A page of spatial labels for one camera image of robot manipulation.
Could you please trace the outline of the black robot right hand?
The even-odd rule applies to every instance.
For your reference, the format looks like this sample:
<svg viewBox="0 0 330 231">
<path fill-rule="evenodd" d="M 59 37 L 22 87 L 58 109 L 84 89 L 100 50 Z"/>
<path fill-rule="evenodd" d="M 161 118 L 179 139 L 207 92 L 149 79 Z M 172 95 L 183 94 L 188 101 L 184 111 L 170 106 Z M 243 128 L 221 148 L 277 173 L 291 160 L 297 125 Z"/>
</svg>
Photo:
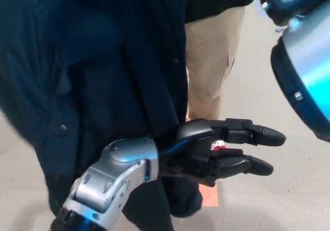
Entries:
<svg viewBox="0 0 330 231">
<path fill-rule="evenodd" d="M 216 180 L 240 173 L 258 176 L 273 173 L 272 165 L 244 154 L 241 149 L 212 150 L 212 144 L 218 140 L 275 147 L 283 145 L 286 137 L 246 119 L 189 121 L 156 139 L 160 175 L 186 177 L 213 187 Z"/>
</svg>

